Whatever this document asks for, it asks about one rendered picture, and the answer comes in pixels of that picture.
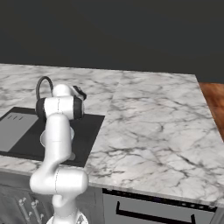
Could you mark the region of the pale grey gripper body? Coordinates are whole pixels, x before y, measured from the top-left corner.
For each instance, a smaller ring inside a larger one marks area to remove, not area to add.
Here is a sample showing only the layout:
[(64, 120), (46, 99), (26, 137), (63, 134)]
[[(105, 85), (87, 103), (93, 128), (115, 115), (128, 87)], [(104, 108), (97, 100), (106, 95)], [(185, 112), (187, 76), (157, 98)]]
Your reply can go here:
[[(73, 142), (73, 139), (74, 139), (74, 130), (71, 129), (71, 143)], [(39, 140), (42, 146), (46, 146), (46, 131), (45, 130), (40, 135)]]

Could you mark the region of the black sink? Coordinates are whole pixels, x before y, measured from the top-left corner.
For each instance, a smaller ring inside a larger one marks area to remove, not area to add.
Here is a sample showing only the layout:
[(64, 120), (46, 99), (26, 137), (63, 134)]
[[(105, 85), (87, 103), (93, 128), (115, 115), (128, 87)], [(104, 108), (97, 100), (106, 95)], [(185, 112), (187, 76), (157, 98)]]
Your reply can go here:
[[(70, 122), (74, 155), (64, 165), (85, 166), (103, 120), (104, 115), (85, 114), (81, 120)], [(0, 118), (0, 155), (42, 161), (45, 148), (40, 136), (45, 126), (34, 108), (12, 108)]]

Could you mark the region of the grey cupboard door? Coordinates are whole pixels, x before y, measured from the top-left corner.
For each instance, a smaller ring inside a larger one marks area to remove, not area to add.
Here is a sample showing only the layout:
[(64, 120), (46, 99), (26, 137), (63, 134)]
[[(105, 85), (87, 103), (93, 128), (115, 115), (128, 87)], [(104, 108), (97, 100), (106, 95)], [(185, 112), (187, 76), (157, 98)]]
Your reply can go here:
[[(52, 195), (41, 195), (34, 192), (30, 193), (31, 200), (37, 203), (37, 210), (39, 214), (43, 214), (43, 224), (53, 216)], [(89, 187), (83, 194), (76, 198), (78, 208), (88, 219), (89, 224), (94, 221), (93, 211), (95, 208), (95, 191), (93, 187)]]
[(0, 185), (0, 221), (3, 224), (34, 224), (32, 220), (28, 222), (18, 204), (18, 201), (26, 198), (25, 207), (28, 212), (32, 212), (30, 199), (26, 192)]

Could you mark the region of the grey dishwasher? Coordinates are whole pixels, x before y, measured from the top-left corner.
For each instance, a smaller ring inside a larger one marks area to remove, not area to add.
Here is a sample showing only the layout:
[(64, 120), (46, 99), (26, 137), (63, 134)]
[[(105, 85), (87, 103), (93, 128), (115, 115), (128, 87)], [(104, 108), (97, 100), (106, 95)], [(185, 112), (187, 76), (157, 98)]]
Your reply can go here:
[(105, 224), (162, 224), (116, 214), (117, 201), (120, 201), (122, 210), (178, 221), (190, 221), (194, 214), (196, 224), (209, 224), (216, 212), (216, 207), (131, 192), (103, 189), (102, 195)]

